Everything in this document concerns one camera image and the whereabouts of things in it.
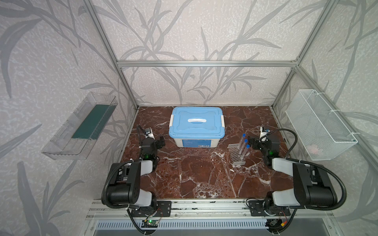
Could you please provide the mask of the clear test tube rack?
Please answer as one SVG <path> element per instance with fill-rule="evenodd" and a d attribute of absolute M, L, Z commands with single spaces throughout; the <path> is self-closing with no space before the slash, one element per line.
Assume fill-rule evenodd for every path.
<path fill-rule="evenodd" d="M 233 166 L 241 166 L 246 163 L 245 159 L 241 159 L 241 155 L 239 154 L 239 151 L 238 151 L 238 144 L 229 144 L 227 148 L 229 151 L 231 164 Z"/>

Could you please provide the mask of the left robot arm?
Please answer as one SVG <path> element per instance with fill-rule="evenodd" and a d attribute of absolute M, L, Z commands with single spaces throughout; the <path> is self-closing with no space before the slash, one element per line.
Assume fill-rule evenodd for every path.
<path fill-rule="evenodd" d="M 101 194 L 101 202 L 109 208 L 131 207 L 156 211 L 156 196 L 142 190 L 140 183 L 143 175 L 156 170 L 159 162 L 157 153 L 164 146 L 162 136 L 158 140 L 147 137 L 141 141 L 138 160 L 112 164 Z"/>

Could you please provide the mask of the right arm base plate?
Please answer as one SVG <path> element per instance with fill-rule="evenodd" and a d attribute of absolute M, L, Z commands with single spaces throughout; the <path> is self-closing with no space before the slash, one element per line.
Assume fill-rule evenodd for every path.
<path fill-rule="evenodd" d="M 288 207 L 280 207 L 268 204 L 265 206 L 264 200 L 247 199 L 246 206 L 250 210 L 251 216 L 291 216 Z"/>

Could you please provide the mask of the white plastic bin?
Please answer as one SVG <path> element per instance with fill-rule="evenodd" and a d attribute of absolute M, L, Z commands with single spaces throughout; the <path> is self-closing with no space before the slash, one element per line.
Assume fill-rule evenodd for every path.
<path fill-rule="evenodd" d="M 171 115 L 169 136 L 182 148 L 214 148 L 225 136 L 223 115 Z"/>

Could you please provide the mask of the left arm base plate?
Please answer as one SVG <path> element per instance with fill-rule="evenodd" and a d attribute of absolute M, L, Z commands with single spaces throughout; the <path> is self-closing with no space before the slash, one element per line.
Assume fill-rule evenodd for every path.
<path fill-rule="evenodd" d="M 172 210 L 171 201 L 157 200 L 152 202 L 150 206 L 132 209 L 133 217 L 170 217 Z"/>

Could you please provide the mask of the blue plastic lid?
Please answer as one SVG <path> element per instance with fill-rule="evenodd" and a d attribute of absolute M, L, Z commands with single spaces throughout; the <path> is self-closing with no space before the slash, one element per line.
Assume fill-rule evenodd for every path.
<path fill-rule="evenodd" d="M 173 109 L 169 135 L 178 139 L 221 139 L 225 122 L 218 107 L 176 107 Z"/>

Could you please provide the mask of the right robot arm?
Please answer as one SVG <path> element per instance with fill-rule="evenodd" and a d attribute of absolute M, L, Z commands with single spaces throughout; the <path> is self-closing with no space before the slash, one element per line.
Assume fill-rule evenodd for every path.
<path fill-rule="evenodd" d="M 274 216 L 289 209 L 313 209 L 329 211 L 342 206 L 347 197 L 345 185 L 329 169 L 316 163 L 279 156 L 279 140 L 276 138 L 248 137 L 247 145 L 262 153 L 264 164 L 293 178 L 293 188 L 270 191 L 262 203 L 266 215 Z"/>

